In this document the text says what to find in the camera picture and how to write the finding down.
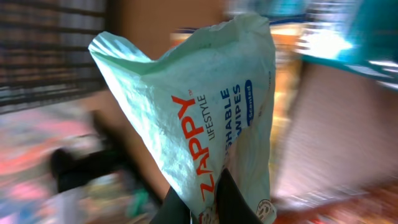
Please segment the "blue mouthwash bottle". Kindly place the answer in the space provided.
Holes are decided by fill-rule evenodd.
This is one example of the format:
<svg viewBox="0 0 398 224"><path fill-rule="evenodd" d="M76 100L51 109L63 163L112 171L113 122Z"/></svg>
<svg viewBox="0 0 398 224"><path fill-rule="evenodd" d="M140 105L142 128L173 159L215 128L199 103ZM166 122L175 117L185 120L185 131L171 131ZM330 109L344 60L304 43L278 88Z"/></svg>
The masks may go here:
<svg viewBox="0 0 398 224"><path fill-rule="evenodd" d="M311 1L297 52L397 90L397 0Z"/></svg>

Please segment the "grey plastic shopping basket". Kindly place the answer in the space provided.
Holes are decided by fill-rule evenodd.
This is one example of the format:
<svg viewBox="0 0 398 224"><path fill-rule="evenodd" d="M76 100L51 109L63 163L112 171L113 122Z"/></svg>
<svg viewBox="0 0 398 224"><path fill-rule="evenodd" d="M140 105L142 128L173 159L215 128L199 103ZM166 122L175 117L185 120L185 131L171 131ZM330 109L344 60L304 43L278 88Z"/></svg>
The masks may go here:
<svg viewBox="0 0 398 224"><path fill-rule="evenodd" d="M1 113L83 98L104 87L88 46L107 0L1 0Z"/></svg>

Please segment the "teal white small packet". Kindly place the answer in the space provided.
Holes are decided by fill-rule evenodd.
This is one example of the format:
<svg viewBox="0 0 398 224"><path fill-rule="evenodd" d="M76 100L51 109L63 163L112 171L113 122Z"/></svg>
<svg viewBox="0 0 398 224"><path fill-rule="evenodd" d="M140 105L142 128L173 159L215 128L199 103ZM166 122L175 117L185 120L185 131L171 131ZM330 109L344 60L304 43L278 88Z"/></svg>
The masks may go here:
<svg viewBox="0 0 398 224"><path fill-rule="evenodd" d="M219 223L216 191L222 171L228 169L226 157L239 137L249 136L238 160L251 172L236 185L262 223L275 221L265 146L275 92L275 45L267 18L241 14L198 29L158 60L109 32L98 34L88 50L162 175L200 223ZM236 137L230 134L234 124L227 128L225 118L226 105L232 102L221 91L238 85L243 92L251 81L249 111L254 118ZM205 96L213 139L201 103L188 90Z"/></svg>

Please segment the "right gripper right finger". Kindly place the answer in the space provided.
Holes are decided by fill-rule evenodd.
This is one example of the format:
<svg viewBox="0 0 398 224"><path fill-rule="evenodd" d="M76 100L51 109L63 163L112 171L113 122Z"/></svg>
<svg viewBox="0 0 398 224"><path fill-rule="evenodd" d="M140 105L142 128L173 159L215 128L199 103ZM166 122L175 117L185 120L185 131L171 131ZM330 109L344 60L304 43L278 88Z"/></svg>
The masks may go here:
<svg viewBox="0 0 398 224"><path fill-rule="evenodd" d="M220 224L261 224L246 204L232 175L224 169L216 191L216 207Z"/></svg>

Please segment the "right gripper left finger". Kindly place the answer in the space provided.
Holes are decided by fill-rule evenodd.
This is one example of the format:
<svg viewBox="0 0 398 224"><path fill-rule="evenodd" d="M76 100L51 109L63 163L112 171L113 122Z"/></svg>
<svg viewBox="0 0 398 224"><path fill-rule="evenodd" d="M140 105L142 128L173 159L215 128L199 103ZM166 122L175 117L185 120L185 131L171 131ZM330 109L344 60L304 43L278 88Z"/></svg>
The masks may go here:
<svg viewBox="0 0 398 224"><path fill-rule="evenodd" d="M190 209L172 187L150 224L191 224Z"/></svg>

